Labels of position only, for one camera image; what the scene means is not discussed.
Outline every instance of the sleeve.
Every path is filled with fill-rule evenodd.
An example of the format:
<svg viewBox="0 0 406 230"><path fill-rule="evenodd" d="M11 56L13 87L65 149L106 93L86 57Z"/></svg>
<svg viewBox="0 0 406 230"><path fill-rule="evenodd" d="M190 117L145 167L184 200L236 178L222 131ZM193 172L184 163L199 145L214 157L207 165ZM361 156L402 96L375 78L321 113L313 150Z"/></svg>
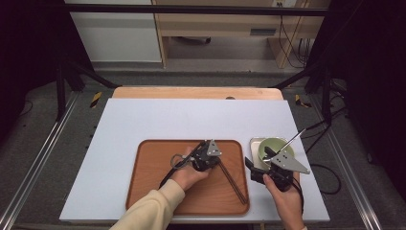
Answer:
<svg viewBox="0 0 406 230"><path fill-rule="evenodd" d="M166 229L173 217L173 211L182 202L185 192L169 179L161 189L152 190L134 203L117 221L111 230Z"/></svg>

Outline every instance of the white tabletop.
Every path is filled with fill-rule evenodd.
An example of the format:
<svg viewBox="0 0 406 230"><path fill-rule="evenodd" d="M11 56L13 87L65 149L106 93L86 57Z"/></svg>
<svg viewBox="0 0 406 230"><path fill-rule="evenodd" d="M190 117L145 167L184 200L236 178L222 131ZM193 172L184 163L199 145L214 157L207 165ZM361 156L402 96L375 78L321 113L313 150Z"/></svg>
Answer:
<svg viewBox="0 0 406 230"><path fill-rule="evenodd" d="M72 222L114 222L125 201L138 145L146 139L236 140L252 159L254 137L284 137L298 132L286 101L109 99L71 193L60 215ZM310 169L300 139L291 147ZM174 223L247 223L280 220L264 185L245 169L250 210L237 217L175 216ZM301 174L304 221L329 221L313 173Z"/></svg>

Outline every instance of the wooden board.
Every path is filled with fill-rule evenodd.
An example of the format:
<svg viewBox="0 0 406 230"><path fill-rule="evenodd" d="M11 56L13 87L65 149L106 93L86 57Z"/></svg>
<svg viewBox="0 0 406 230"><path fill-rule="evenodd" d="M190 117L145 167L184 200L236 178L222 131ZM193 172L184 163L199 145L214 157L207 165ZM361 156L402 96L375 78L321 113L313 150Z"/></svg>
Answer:
<svg viewBox="0 0 406 230"><path fill-rule="evenodd" d="M184 154L186 147L196 147L202 140L145 140L137 150L126 208L145 196L150 190L159 188L162 179L170 170L170 159L176 153ZM215 140L222 152L223 165L249 200L242 149L234 140ZM237 216L249 209L249 201L242 204L227 177L216 166L209 177L197 182L187 190L183 202L174 211L175 215Z"/></svg>

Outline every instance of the chopsticks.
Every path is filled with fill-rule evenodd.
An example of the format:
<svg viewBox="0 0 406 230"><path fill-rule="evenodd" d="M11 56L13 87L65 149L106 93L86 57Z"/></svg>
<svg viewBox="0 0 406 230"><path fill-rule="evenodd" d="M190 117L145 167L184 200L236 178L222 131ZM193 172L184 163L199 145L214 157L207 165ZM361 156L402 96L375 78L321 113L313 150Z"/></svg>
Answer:
<svg viewBox="0 0 406 230"><path fill-rule="evenodd" d="M236 192L239 200L241 201L242 204L246 204L247 203L247 199L245 198L245 196L242 194L241 190L239 189L239 187L237 186L236 182L234 181L234 179L230 176L229 172L227 171L226 167L223 165L223 163L220 161L218 163L218 165L220 166L221 170L223 170L224 174L227 177L227 180L230 182L231 186L233 187L234 191Z"/></svg>

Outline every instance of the hand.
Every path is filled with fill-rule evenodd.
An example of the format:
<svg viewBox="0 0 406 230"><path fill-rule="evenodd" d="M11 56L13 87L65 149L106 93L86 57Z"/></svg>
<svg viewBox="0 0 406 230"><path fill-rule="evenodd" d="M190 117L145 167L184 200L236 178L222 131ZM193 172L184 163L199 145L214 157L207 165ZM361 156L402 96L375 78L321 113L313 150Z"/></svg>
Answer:
<svg viewBox="0 0 406 230"><path fill-rule="evenodd" d="M299 182L299 173L294 172L293 177ZM264 174L263 181L268 191L274 197L278 214L281 217L283 226L286 230L301 230L305 228L302 219L302 201L299 192L291 187L286 192L281 192L275 185L272 178Z"/></svg>
<svg viewBox="0 0 406 230"><path fill-rule="evenodd" d="M187 147L185 153L189 154L192 151L192 147ZM209 176L209 173L212 169L208 169L204 172L199 172L194 169L191 164L177 170L170 179L174 180L183 191L187 191L191 186L196 182L205 179Z"/></svg>

